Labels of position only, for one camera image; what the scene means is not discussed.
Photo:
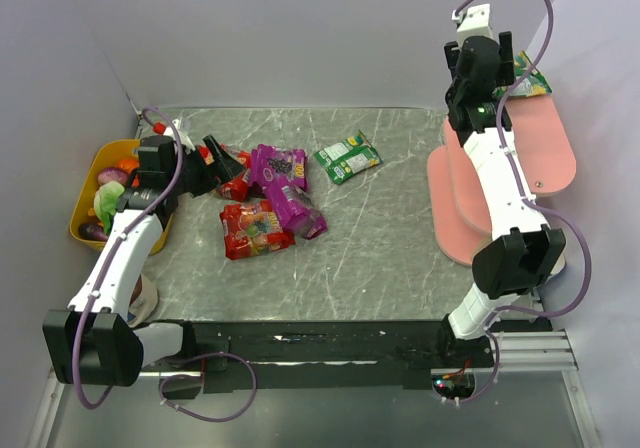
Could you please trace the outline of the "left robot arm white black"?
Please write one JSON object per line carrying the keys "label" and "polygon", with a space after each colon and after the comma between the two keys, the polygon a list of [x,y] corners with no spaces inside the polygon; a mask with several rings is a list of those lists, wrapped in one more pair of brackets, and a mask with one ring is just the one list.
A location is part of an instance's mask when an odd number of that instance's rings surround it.
{"label": "left robot arm white black", "polygon": [[128,387],[144,367],[195,349],[188,322],[132,328],[126,318],[136,282],[179,196],[208,194],[244,171],[213,136],[203,144],[208,157],[177,146],[169,136],[140,142],[138,184],[119,197],[110,236],[89,278],[67,308],[44,318],[44,338],[60,382]]}

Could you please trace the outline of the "green candy bag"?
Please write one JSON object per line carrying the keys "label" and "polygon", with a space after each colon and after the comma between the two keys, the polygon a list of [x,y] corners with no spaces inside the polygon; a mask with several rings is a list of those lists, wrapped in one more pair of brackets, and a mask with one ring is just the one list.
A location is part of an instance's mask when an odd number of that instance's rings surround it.
{"label": "green candy bag", "polygon": [[[520,77],[531,65],[528,54],[522,50],[514,56],[514,77]],[[537,96],[550,95],[551,86],[543,74],[535,68],[510,94],[511,98],[531,98]]]}
{"label": "green candy bag", "polygon": [[362,131],[320,149],[314,158],[336,185],[382,163],[378,151]]}

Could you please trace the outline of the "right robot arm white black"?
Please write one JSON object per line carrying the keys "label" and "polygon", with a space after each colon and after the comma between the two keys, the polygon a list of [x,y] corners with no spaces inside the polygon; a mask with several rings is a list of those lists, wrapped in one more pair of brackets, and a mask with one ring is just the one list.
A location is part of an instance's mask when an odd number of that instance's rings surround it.
{"label": "right robot arm white black", "polygon": [[566,246],[532,208],[535,198],[515,149],[512,122],[495,91],[514,83],[512,35],[471,35],[444,47],[452,82],[445,94],[448,122],[479,179],[491,241],[472,259],[473,285],[447,317],[458,340],[483,336],[498,308],[544,284]]}

